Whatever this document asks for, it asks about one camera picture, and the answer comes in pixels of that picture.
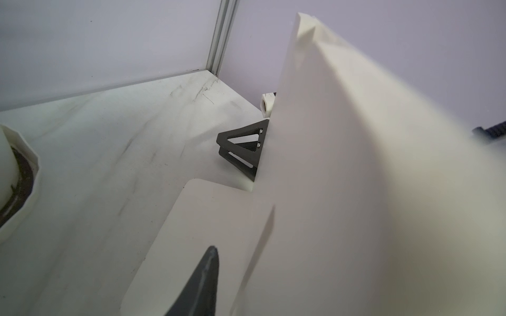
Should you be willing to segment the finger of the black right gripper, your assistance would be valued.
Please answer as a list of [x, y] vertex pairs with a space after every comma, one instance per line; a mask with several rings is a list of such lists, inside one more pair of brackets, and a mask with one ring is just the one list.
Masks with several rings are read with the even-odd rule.
[[232, 164], [237, 170], [241, 171], [249, 180], [255, 181], [258, 168], [247, 160], [239, 157], [238, 155], [223, 149], [219, 150], [219, 155], [224, 158], [228, 163]]
[[223, 149], [229, 145], [239, 146], [240, 144], [249, 143], [251, 151], [261, 150], [264, 146], [269, 122], [269, 119], [264, 119], [239, 129], [220, 132], [217, 135], [216, 142]]

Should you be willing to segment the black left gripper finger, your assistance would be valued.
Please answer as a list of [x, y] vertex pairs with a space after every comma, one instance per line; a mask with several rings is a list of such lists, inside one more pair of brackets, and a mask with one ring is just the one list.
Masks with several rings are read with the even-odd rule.
[[220, 258], [210, 246], [166, 316], [215, 316]]

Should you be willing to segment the white acrylic menu holder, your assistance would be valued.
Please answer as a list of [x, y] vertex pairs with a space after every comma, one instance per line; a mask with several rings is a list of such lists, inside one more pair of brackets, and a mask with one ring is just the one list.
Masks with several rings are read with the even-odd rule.
[[193, 179], [123, 298], [166, 315], [210, 246], [215, 315], [504, 315], [505, 151], [296, 16], [250, 192]]

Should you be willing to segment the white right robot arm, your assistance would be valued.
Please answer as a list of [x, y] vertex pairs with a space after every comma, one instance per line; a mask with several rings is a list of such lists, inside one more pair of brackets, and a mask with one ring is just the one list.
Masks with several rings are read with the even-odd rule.
[[[264, 140], [270, 120], [244, 126], [239, 129], [220, 132], [216, 143], [220, 146], [219, 155], [241, 171], [251, 181], [255, 181], [258, 166], [264, 147]], [[481, 126], [472, 130], [473, 137], [482, 140], [485, 144], [491, 144], [505, 139], [505, 121], [484, 129]], [[232, 138], [257, 135], [256, 141], [233, 143]]]

